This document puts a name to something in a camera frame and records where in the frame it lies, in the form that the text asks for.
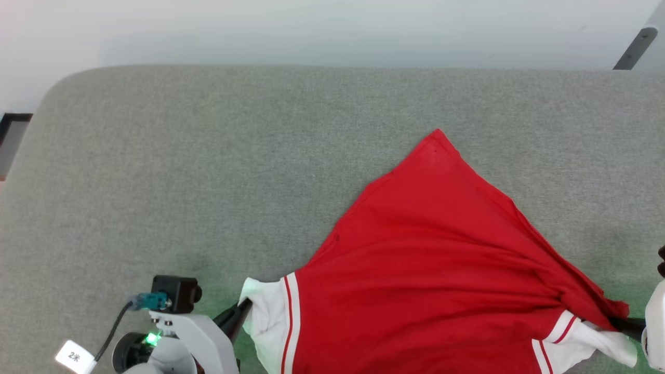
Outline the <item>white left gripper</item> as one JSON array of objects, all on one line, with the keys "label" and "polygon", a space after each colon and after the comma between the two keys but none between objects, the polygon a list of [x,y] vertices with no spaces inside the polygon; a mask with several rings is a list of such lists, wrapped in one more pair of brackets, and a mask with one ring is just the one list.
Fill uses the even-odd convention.
[{"label": "white left gripper", "polygon": [[252,301],[247,298],[213,319],[195,313],[149,313],[165,335],[177,336],[174,342],[180,342],[184,352],[194,360],[194,373],[197,373],[198,366],[204,373],[239,373],[233,343],[251,307]]}]

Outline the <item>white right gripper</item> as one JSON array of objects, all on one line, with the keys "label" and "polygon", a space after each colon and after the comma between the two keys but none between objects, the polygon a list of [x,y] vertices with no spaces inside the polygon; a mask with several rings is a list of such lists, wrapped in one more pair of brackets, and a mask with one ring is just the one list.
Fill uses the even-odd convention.
[{"label": "white right gripper", "polygon": [[664,281],[655,287],[650,300],[646,304],[644,318],[619,318],[609,319],[613,328],[634,339],[642,342],[642,351],[651,368],[664,371]]}]

